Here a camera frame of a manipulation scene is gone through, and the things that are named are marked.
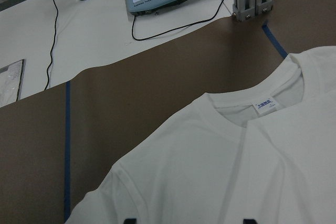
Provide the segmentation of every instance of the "neck tag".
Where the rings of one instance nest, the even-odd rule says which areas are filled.
[[[273,97],[260,99],[259,101],[252,103],[252,105],[259,115],[269,114],[276,111],[277,107],[279,107],[279,103]]]

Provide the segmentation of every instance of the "blue tape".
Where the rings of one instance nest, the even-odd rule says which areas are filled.
[[[68,81],[65,105],[64,222],[70,217],[70,138],[70,81]]]
[[[262,25],[264,33],[266,34],[267,38],[271,41],[275,49],[279,52],[279,54],[285,59],[288,55],[288,53],[284,50],[284,48],[281,46],[281,44],[278,42],[278,40],[275,38],[275,36],[272,34],[271,30],[267,26],[268,20],[264,22]]]

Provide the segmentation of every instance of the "table surface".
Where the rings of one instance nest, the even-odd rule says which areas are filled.
[[[135,41],[133,16],[124,0],[55,0],[59,9],[50,87],[81,71],[104,66],[188,34],[194,25],[145,41]],[[212,17],[221,0],[189,0],[140,16],[135,36],[144,38]],[[233,0],[225,0],[214,20],[231,15]],[[56,10],[53,0],[27,0],[0,12],[0,68],[26,60],[21,99],[43,91],[47,83]]]

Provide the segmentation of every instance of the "black cable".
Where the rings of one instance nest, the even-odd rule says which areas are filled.
[[[55,42],[56,42],[56,34],[57,34],[57,30],[56,30],[56,23],[57,23],[57,18],[58,18],[58,8],[57,8],[57,5],[56,5],[56,3],[55,3],[55,0],[52,0],[53,1],[53,3],[54,3],[54,6],[55,6],[55,8],[56,8],[56,18],[55,18],[55,24],[54,24],[54,29],[55,29],[55,33],[54,33],[54,41],[52,42],[53,43],[53,45],[52,45],[52,47],[51,47],[51,50],[50,50],[50,58],[51,58],[51,61],[50,61],[50,64],[49,64],[49,66],[48,66],[48,68],[47,68],[47,78],[48,78],[48,81],[47,81],[47,85],[46,85],[46,87],[44,88],[44,90],[46,90],[47,88],[48,88],[48,86],[49,86],[49,83],[50,83],[50,77],[49,77],[49,68],[51,67],[51,65],[53,64],[52,62],[53,62],[53,53],[52,53],[52,51],[54,50],[54,46],[55,46]]]
[[[175,31],[175,30],[178,30],[178,29],[182,29],[182,28],[184,28],[184,27],[189,27],[189,26],[193,26],[193,25],[196,25],[196,24],[200,24],[200,23],[208,22],[208,21],[214,19],[214,18],[217,16],[217,14],[218,14],[218,12],[219,12],[219,9],[221,8],[221,5],[223,4],[223,2],[224,2],[224,0],[222,0],[222,1],[220,2],[220,5],[219,5],[219,7],[218,7],[218,9],[217,9],[217,11],[216,11],[216,13],[215,13],[215,15],[212,16],[212,17],[209,18],[209,19],[205,19],[205,20],[201,20],[201,21],[197,21],[197,22],[188,24],[188,25],[184,25],[184,26],[180,26],[180,27],[177,27],[177,28],[173,28],[173,29],[170,29],[170,30],[168,30],[168,31],[164,31],[163,33],[160,33],[160,34],[157,34],[157,35],[153,35],[153,36],[151,36],[151,37],[143,38],[143,39],[137,39],[137,38],[135,38],[135,36],[134,36],[134,23],[135,23],[135,20],[136,20],[136,16],[134,16],[134,20],[133,20],[133,24],[132,24],[132,37],[133,37],[133,39],[135,39],[135,40],[137,40],[137,41],[143,41],[143,40],[152,39],[152,38],[154,38],[154,37],[157,37],[157,36],[160,36],[160,35],[169,33],[169,32],[171,32],[171,31]]]
[[[182,29],[182,28],[189,27],[189,26],[193,26],[193,25],[196,25],[196,24],[200,24],[200,23],[208,22],[208,21],[210,21],[210,20],[212,20],[212,19],[214,19],[214,18],[216,17],[216,15],[218,14],[219,9],[220,9],[221,5],[223,4],[223,2],[224,2],[224,0],[222,0],[222,1],[220,2],[220,5],[219,5],[219,7],[218,7],[218,9],[217,9],[217,11],[216,11],[216,13],[215,13],[215,15],[214,15],[213,17],[209,18],[209,19],[201,20],[201,21],[197,21],[197,22],[194,22],[194,23],[191,23],[191,24],[188,24],[188,25],[184,25],[184,26],[181,26],[181,27],[173,28],[173,29],[170,29],[170,30],[168,30],[168,31],[164,31],[164,32],[162,32],[162,33],[160,33],[160,34],[156,34],[156,35],[153,35],[153,36],[150,36],[150,37],[147,37],[147,38],[142,38],[142,39],[137,39],[137,38],[134,36],[134,24],[135,24],[135,20],[136,20],[136,16],[134,16],[133,24],[132,24],[132,38],[135,39],[135,40],[137,40],[137,41],[143,41],[143,40],[147,40],[147,39],[155,38],[155,37],[160,36],[160,35],[163,35],[163,34],[167,34],[167,33],[171,32],[171,31],[175,31],[175,30]]]

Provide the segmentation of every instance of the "t-shirt neckline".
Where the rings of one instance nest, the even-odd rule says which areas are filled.
[[[251,105],[252,101],[267,98],[288,82],[299,69],[302,71],[304,85],[302,101],[314,96],[319,91],[316,69],[307,56],[298,56],[288,55],[270,76],[252,88],[227,93],[204,93],[193,102],[194,106],[200,111],[203,121],[215,131],[239,141],[245,128],[220,115],[216,108]]]

